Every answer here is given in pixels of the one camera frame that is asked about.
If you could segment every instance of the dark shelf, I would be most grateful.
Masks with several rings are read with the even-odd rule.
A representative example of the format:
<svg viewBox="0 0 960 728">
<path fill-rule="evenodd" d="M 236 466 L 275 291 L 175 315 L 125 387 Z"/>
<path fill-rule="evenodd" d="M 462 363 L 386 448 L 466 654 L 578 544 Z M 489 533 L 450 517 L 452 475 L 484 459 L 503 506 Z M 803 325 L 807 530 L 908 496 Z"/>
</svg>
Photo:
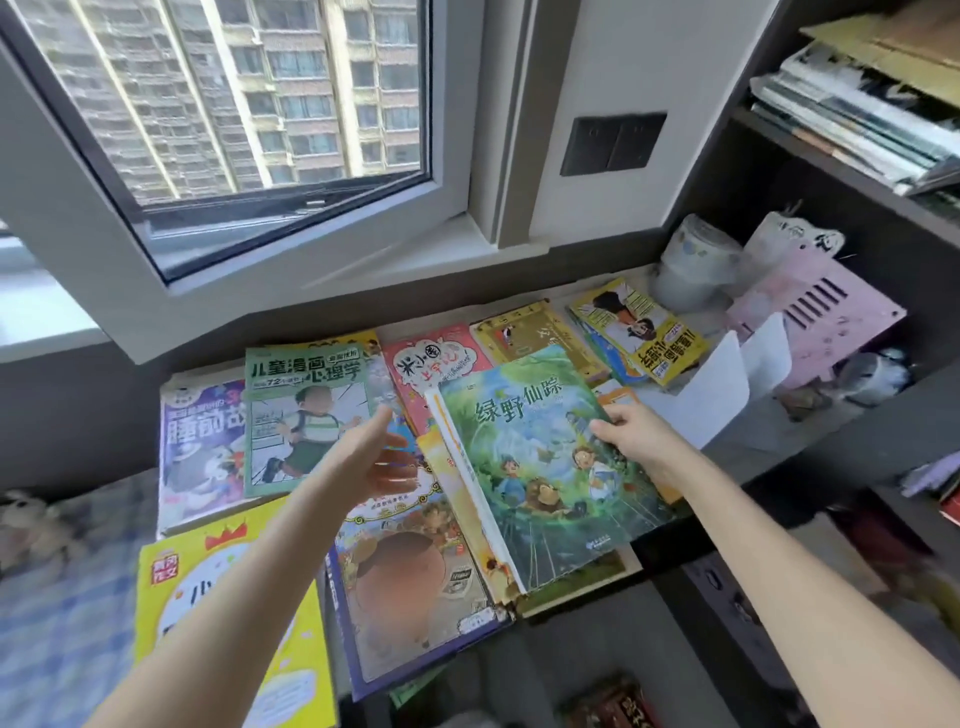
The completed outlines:
<svg viewBox="0 0 960 728">
<path fill-rule="evenodd" d="M 821 152 L 816 147 L 807 144 L 796 136 L 783 132 L 773 124 L 761 119 L 749 109 L 743 107 L 734 109 L 732 119 L 736 123 L 769 139 L 794 157 L 812 164 L 817 169 L 826 172 L 846 186 L 855 189 L 878 205 L 884 206 L 900 217 L 906 218 L 914 225 L 932 232 L 950 245 L 960 248 L 960 226 L 920 205 L 915 199 L 895 195 L 879 182 L 875 182 L 869 177 L 861 175 L 855 169 Z"/>
</svg>

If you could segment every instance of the book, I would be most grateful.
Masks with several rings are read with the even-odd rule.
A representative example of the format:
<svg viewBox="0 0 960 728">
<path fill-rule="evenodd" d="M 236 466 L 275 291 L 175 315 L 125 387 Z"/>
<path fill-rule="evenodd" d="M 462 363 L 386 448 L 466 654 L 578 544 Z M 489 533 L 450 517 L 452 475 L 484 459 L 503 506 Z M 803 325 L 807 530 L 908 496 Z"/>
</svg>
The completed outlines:
<svg viewBox="0 0 960 728">
<path fill-rule="evenodd" d="M 589 291 L 570 310 L 660 386 L 696 364 L 707 349 L 696 331 L 624 279 Z"/>
<path fill-rule="evenodd" d="M 559 345 L 443 382 L 427 403 L 524 594 L 672 518 L 646 474 L 590 431 L 609 418 Z"/>
<path fill-rule="evenodd" d="M 247 349 L 248 497 L 289 493 L 370 418 L 359 344 Z"/>
<path fill-rule="evenodd" d="M 137 662 L 243 558 L 284 502 L 275 499 L 140 549 L 133 642 Z M 267 668 L 245 725 L 337 724 L 320 600 L 317 590 L 310 589 Z"/>
<path fill-rule="evenodd" d="M 158 536 L 250 503 L 244 498 L 243 366 L 207 367 L 160 388 Z"/>
<path fill-rule="evenodd" d="M 466 324 L 389 343 L 383 354 L 407 420 L 418 435 L 430 426 L 430 410 L 423 401 L 427 389 L 447 379 L 491 367 Z"/>
<path fill-rule="evenodd" d="M 418 456 L 418 487 L 347 515 L 327 556 L 353 697 L 408 680 L 499 629 L 463 530 L 406 422 L 392 431 Z"/>
<path fill-rule="evenodd" d="M 602 381 L 610 376 L 610 369 L 584 345 L 549 301 L 537 301 L 493 316 L 474 324 L 470 330 L 498 364 L 560 345 L 587 381 Z"/>
</svg>

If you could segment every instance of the white wall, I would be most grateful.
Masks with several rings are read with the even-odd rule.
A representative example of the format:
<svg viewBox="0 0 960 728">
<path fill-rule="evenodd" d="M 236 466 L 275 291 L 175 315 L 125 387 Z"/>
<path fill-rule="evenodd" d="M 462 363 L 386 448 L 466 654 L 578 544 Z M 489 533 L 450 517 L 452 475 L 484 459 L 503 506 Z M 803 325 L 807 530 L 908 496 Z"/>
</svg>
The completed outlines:
<svg viewBox="0 0 960 728">
<path fill-rule="evenodd" d="M 583 0 L 531 239 L 569 243 L 662 225 L 776 5 Z M 662 110 L 644 169 L 560 176 L 575 117 Z"/>
</svg>

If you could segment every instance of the plush toy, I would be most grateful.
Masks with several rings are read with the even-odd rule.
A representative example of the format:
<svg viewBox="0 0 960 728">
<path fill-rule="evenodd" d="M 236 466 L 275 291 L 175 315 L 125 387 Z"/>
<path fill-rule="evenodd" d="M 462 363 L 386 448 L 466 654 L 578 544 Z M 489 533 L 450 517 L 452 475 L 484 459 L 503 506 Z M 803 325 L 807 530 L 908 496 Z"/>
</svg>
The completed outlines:
<svg viewBox="0 0 960 728">
<path fill-rule="evenodd" d="M 56 506 L 22 491 L 2 494 L 11 501 L 0 510 L 0 576 L 28 559 L 59 557 L 61 565 L 86 553 Z"/>
</svg>

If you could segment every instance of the window frame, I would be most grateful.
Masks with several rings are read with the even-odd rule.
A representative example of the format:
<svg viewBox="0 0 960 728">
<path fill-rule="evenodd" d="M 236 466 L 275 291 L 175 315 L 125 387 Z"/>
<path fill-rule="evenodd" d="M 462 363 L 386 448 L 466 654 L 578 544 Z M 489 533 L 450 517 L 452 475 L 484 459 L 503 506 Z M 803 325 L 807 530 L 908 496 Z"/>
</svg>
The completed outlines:
<svg viewBox="0 0 960 728">
<path fill-rule="evenodd" d="M 372 202 L 352 197 L 335 217 L 305 219 L 281 239 L 171 283 L 138 239 L 155 222 L 135 211 L 121 214 L 117 193 L 111 187 L 108 194 L 101 168 L 94 173 L 91 167 L 91 156 L 102 151 L 78 153 L 77 142 L 4 36 L 0 85 L 7 90 L 9 112 L 0 115 L 0 165 L 21 172 L 0 179 L 0 218 L 137 363 L 246 314 L 319 298 L 349 269 L 467 209 L 480 68 L 475 29 L 483 25 L 483 3 L 432 0 L 425 10 L 421 42 L 430 62 L 420 93 L 429 95 L 430 113 L 421 124 L 421 138 L 432 143 L 421 145 L 421 158 L 432 177 L 404 183 L 409 175 L 397 175 L 393 186 L 381 184 L 367 193 Z M 340 180 L 317 189 L 325 200 L 327 189 L 358 182 Z M 290 188 L 276 192 L 302 194 Z M 245 198 L 273 199 L 258 192 L 235 197 L 241 204 Z M 259 219 L 239 223 L 258 224 Z"/>
</svg>

